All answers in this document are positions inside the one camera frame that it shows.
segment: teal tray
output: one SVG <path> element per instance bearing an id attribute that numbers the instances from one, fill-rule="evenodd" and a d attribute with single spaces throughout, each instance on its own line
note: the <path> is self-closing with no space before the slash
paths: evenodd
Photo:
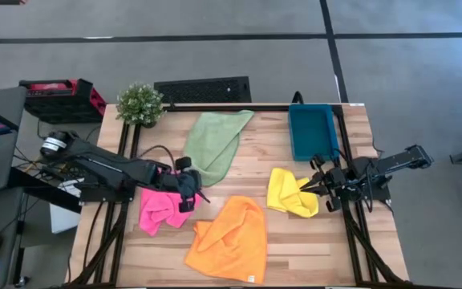
<path id="1" fill-rule="evenodd" d="M 309 161 L 315 154 L 325 160 L 338 157 L 338 138 L 330 105 L 291 104 L 288 123 L 295 161 Z"/>

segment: green plant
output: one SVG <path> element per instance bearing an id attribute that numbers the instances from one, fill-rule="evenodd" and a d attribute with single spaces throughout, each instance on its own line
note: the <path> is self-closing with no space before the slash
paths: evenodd
<path id="1" fill-rule="evenodd" d="M 134 83 L 117 96 L 117 119 L 127 124 L 155 124 L 163 115 L 163 96 L 149 84 Z"/>

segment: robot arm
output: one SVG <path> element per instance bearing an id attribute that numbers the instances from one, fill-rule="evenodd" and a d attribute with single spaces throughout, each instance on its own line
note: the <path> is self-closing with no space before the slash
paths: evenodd
<path id="1" fill-rule="evenodd" d="M 131 201 L 135 187 L 179 193 L 180 211 L 192 211 L 195 194 L 201 193 L 201 175 L 189 157 L 176 161 L 176 168 L 151 160 L 127 159 L 80 139 L 75 132 L 52 132 L 40 153 L 47 166 L 67 163 L 88 172 L 90 177 L 76 186 L 82 190 L 80 201 Z"/>
<path id="2" fill-rule="evenodd" d="M 412 145 L 402 153 L 383 159 L 371 157 L 358 157 L 347 162 L 347 168 L 341 169 L 338 166 L 324 172 L 322 166 L 325 161 L 320 156 L 311 159 L 311 167 L 318 171 L 313 175 L 310 182 L 304 185 L 301 190 L 316 193 L 319 196 L 330 195 L 330 201 L 326 203 L 329 211 L 339 210 L 340 197 L 349 200 L 359 199 L 351 197 L 364 194 L 371 200 L 386 201 L 390 199 L 387 183 L 391 180 L 390 173 L 398 170 L 426 169 L 433 160 L 419 145 Z"/>

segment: gray carpet floor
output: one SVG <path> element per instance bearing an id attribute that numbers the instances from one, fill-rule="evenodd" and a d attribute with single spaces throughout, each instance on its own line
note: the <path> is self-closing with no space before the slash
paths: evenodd
<path id="1" fill-rule="evenodd" d="M 462 32 L 461 0 L 329 0 L 335 33 Z M 32 0 L 0 6 L 0 38 L 325 33 L 317 0 Z M 390 188 L 411 280 L 462 287 L 462 39 L 337 40 L 350 102 L 365 103 L 386 154 L 425 147 L 430 169 L 397 173 Z M 339 102 L 325 39 L 170 43 L 0 44 L 0 88 L 21 79 L 83 77 L 106 101 L 134 81 L 247 75 L 254 102 Z M 36 119 L 18 140 L 37 155 Z M 80 135 L 93 125 L 72 128 Z M 42 134 L 51 130 L 41 126 Z M 49 224 L 39 203 L 32 228 Z M 73 231 L 40 234 L 25 256 L 29 288 L 61 283 Z"/>

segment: wooden tabletop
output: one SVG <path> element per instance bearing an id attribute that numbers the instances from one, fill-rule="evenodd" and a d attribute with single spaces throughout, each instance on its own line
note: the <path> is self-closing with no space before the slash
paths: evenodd
<path id="1" fill-rule="evenodd" d="M 343 104 L 351 150 L 354 157 L 376 155 L 372 148 L 371 128 L 367 111 L 361 104 Z M 138 154 L 153 145 L 165 145 L 174 157 L 181 157 L 184 142 L 200 112 L 168 112 L 154 128 L 142 128 Z M 339 139 L 337 121 L 334 120 Z M 115 105 L 108 105 L 98 146 L 117 152 L 123 124 L 116 120 Z M 132 133 L 128 134 L 125 155 L 129 156 Z M 153 150 L 148 159 L 170 164 L 162 150 Z M 140 190 L 130 205 L 124 246 L 120 260 L 117 286 L 249 286 L 235 280 L 202 275 L 184 264 L 192 244 L 196 220 L 213 220 L 228 196 L 251 197 L 265 212 L 268 230 L 268 258 L 265 284 L 268 286 L 352 285 L 351 257 L 340 211 L 329 213 L 325 198 L 319 199 L 319 213 L 309 219 L 266 208 L 265 196 L 270 172 L 274 167 L 289 169 L 295 177 L 310 177 L 314 171 L 307 162 L 292 160 L 287 112 L 255 112 L 241 133 L 240 146 L 225 179 L 204 188 L 211 204 L 203 202 L 192 217 L 180 228 L 162 224 L 155 237 L 149 237 L 138 226 Z M 83 266 L 83 254 L 88 231 L 98 204 L 83 207 L 75 243 L 71 269 L 75 277 Z M 92 235 L 89 259 L 97 250 L 103 230 L 106 205 L 97 218 Z M 388 266 L 401 278 L 407 279 L 406 267 L 395 222 L 391 212 L 375 202 L 374 211 L 366 212 L 371 243 Z M 364 252 L 358 244 L 363 278 L 368 279 Z M 103 281 L 108 281 L 113 248 L 105 262 Z"/>

